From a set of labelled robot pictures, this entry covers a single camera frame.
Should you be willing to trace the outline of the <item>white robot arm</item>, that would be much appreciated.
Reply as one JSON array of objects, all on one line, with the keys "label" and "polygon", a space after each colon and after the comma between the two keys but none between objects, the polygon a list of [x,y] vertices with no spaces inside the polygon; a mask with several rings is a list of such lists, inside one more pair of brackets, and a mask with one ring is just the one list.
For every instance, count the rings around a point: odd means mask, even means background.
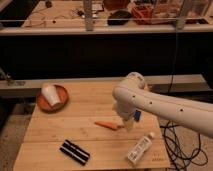
[{"label": "white robot arm", "polygon": [[115,110],[123,121],[139,109],[213,138],[213,104],[153,93],[145,86],[145,78],[131,72],[113,88]]}]

